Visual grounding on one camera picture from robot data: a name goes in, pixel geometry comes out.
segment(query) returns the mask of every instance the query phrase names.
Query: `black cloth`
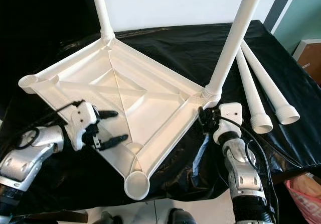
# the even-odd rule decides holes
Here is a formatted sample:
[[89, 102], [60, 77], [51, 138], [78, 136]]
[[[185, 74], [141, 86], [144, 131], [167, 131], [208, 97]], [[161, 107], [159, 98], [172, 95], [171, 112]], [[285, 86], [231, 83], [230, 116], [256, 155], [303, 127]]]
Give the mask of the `black cloth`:
[[[121, 32], [116, 36], [166, 67], [205, 86], [210, 80], [230, 26], [163, 27]], [[71, 44], [69, 41], [66, 44], [60, 43], [59, 47], [55, 45], [56, 48], [51, 51], [56, 54], [31, 66], [44, 69], [98, 38], [99, 35], [92, 35]], [[320, 88], [259, 21], [251, 22], [245, 40], [301, 116], [294, 124], [281, 125], [270, 101], [254, 78], [265, 110], [273, 122], [273, 130], [259, 138], [272, 175], [284, 180], [305, 170], [318, 170], [321, 163]], [[34, 72], [30, 68], [24, 74]], [[250, 129], [250, 113], [240, 74], [234, 63], [223, 86], [221, 103], [235, 101], [242, 103], [243, 126]], [[23, 126], [49, 111], [50, 108], [37, 95], [26, 94], [16, 87], [0, 131], [1, 156], [9, 150], [9, 144], [3, 142], [7, 136], [14, 135]], [[151, 177], [146, 200], [165, 197], [183, 201], [207, 199], [215, 198], [226, 190], [227, 186], [222, 180], [227, 177], [223, 157], [213, 140], [203, 155], [198, 183], [192, 179], [192, 162], [203, 139], [201, 126], [195, 122]], [[267, 143], [291, 156], [298, 162], [298, 166], [284, 160]], [[35, 181], [23, 196], [16, 214], [134, 202], [124, 193], [123, 183], [122, 177], [91, 148], [84, 147], [74, 152], [66, 145], [63, 152], [44, 162]]]

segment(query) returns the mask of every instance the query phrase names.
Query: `white plastic tube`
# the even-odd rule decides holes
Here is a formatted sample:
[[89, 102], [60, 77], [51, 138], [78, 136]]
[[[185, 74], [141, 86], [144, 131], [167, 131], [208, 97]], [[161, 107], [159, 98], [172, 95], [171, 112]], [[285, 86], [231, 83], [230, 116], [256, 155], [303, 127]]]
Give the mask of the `white plastic tube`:
[[242, 0], [211, 81], [203, 91], [203, 97], [213, 101], [214, 106], [221, 99], [222, 86], [240, 48], [241, 41], [244, 38], [258, 2], [259, 0]]
[[265, 134], [273, 129], [270, 117], [265, 113], [259, 93], [255, 87], [255, 83], [251, 76], [249, 67], [247, 66], [242, 50], [239, 48], [236, 54], [237, 66], [240, 71], [246, 100], [251, 113], [252, 129], [258, 134]]
[[115, 38], [114, 31], [111, 27], [105, 0], [94, 0], [100, 23], [101, 38], [109, 41]]
[[296, 109], [287, 102], [281, 91], [275, 85], [271, 77], [262, 67], [261, 63], [244, 40], [242, 41], [241, 48], [256, 77], [259, 79], [262, 87], [264, 88], [268, 98], [271, 100], [275, 108], [275, 114], [280, 123], [283, 125], [288, 125], [299, 120], [300, 115]]

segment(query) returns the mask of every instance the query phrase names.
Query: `robotic hand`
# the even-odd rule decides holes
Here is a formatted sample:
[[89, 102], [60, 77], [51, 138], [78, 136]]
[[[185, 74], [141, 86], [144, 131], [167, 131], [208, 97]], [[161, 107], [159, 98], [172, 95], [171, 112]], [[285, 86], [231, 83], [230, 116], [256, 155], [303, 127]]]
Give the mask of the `robotic hand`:
[[[261, 179], [254, 168], [255, 155], [240, 138], [241, 130], [237, 125], [242, 124], [242, 106], [239, 103], [226, 103], [221, 104], [219, 109], [219, 127], [213, 138], [222, 147], [225, 157], [236, 224], [273, 223], [274, 210], [266, 200]], [[201, 124], [208, 125], [209, 120], [203, 109], [199, 109], [199, 113]]]
[[84, 143], [102, 151], [128, 138], [128, 135], [122, 135], [104, 143], [97, 138], [99, 121], [116, 117], [118, 112], [98, 111], [85, 101], [73, 102], [58, 111], [70, 105], [77, 109], [71, 113], [68, 125], [31, 128], [22, 135], [16, 148], [1, 161], [0, 224], [9, 223], [14, 209], [40, 171], [42, 163], [52, 154], [62, 151], [66, 141], [70, 141], [75, 151], [81, 150]]

